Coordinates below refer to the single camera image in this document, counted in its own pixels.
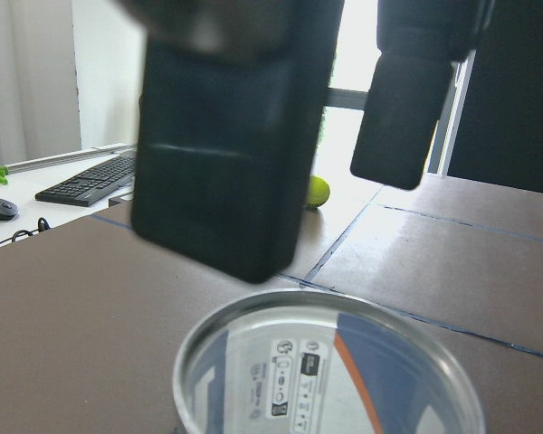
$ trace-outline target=black cable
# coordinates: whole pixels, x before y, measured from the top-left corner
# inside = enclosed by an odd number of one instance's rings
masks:
[[[15,242],[17,241],[18,237],[21,237],[23,235],[28,235],[29,237],[32,237],[36,232],[44,232],[48,231],[49,229],[51,229],[50,224],[48,224],[44,217],[41,217],[40,219],[38,219],[38,229],[34,229],[33,231],[27,231],[26,229],[16,231],[12,237],[0,241],[0,245],[8,241]]]

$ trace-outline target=black keyboard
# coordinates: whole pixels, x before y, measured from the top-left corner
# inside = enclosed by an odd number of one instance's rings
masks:
[[[135,151],[128,151],[94,165],[79,174],[36,194],[37,201],[91,206],[132,182]]]

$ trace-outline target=white desk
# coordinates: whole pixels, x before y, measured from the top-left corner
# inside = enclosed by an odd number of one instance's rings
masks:
[[[15,203],[18,206],[18,214],[11,221],[0,222],[0,241],[11,238],[16,231],[35,230],[40,217],[44,217],[51,227],[56,227],[107,208],[108,198],[86,208],[39,202],[34,199],[34,195],[89,167],[111,159],[127,148],[128,146],[123,144],[102,146],[9,165],[11,173],[7,176],[8,184],[0,184],[0,198]],[[128,190],[130,187],[123,187],[109,197],[126,193]]]

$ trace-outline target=blue tape line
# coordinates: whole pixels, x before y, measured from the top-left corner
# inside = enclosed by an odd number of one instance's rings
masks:
[[[276,274],[276,276],[278,278],[285,278],[285,279],[290,280],[292,282],[299,283],[300,288],[308,287],[308,288],[319,289],[319,290],[326,291],[326,292],[334,291],[333,288],[324,287],[323,285],[319,285],[317,283],[309,282],[309,281],[307,281],[307,280],[305,280],[303,278],[296,278],[296,277],[290,276],[288,274],[278,273],[278,274]]]
[[[511,348],[513,350],[521,351],[522,353],[532,354],[532,355],[536,355],[537,357],[543,358],[543,352],[541,352],[539,350],[534,350],[534,349],[528,348],[526,346],[513,344],[512,342],[503,341],[501,339],[497,339],[496,337],[482,335],[480,333],[473,332],[472,330],[467,330],[465,328],[461,328],[461,327],[458,327],[456,325],[450,325],[450,324],[447,324],[447,323],[443,323],[441,321],[436,321],[436,320],[433,320],[431,318],[427,318],[425,316],[420,316],[420,315],[417,315],[417,314],[413,314],[412,312],[406,312],[404,310],[395,309],[393,307],[386,307],[386,308],[391,309],[391,310],[395,311],[396,313],[398,313],[398,314],[400,314],[402,316],[411,318],[411,319],[416,320],[416,321],[420,321],[422,323],[429,324],[431,326],[437,326],[437,327],[444,328],[446,330],[450,330],[452,332],[462,333],[464,335],[478,337],[478,338],[483,339],[485,341],[493,342],[494,344],[507,346],[508,348]]]
[[[306,275],[304,280],[312,281],[316,275],[319,273],[319,270],[326,265],[326,262],[332,257],[332,255],[336,252],[338,247],[344,242],[344,240],[348,237],[348,235],[352,232],[354,227],[359,222],[360,218],[364,215],[366,210],[370,207],[372,202],[376,199],[380,191],[384,188],[382,185],[376,193],[370,198],[368,203],[362,208],[362,210],[357,214],[357,216],[352,220],[352,222],[347,226],[347,228],[340,234],[338,239],[334,241],[334,243],[329,246],[329,249],[322,255],[322,257],[319,259],[318,263],[310,270],[310,272]]]
[[[531,241],[535,241],[535,242],[538,242],[540,244],[543,244],[543,238],[534,237],[533,235],[528,235],[526,233],[506,231],[504,229],[492,228],[491,226],[484,226],[482,224],[477,224],[477,223],[468,223],[468,222],[464,222],[464,221],[461,221],[461,220],[452,219],[450,217],[440,217],[438,215],[427,214],[426,212],[418,212],[418,211],[406,210],[404,208],[396,208],[394,206],[388,206],[388,205],[382,205],[382,204],[379,204],[378,206],[386,208],[387,210],[394,210],[394,211],[400,211],[400,212],[409,212],[411,214],[420,215],[421,217],[427,217],[429,219],[434,219],[434,220],[438,220],[438,221],[441,221],[441,222],[456,223],[456,224],[460,224],[460,225],[463,225],[463,226],[468,226],[468,227],[474,228],[474,229],[481,229],[483,231],[488,231],[488,232],[492,232],[492,233],[500,233],[500,234],[503,234],[503,235],[509,235],[511,237],[522,238],[524,240],[531,240]]]
[[[129,231],[133,230],[133,228],[131,228],[128,224],[115,222],[114,220],[107,219],[106,217],[101,217],[97,214],[91,214],[89,217],[92,217],[95,220],[100,220],[101,222],[112,224],[113,226],[119,226],[120,228],[128,229]]]

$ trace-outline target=blurred foreground object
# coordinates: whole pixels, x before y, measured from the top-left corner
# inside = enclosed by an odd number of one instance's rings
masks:
[[[122,0],[148,28],[136,233],[250,282],[291,263],[343,0]],[[420,182],[491,0],[381,0],[354,175]]]

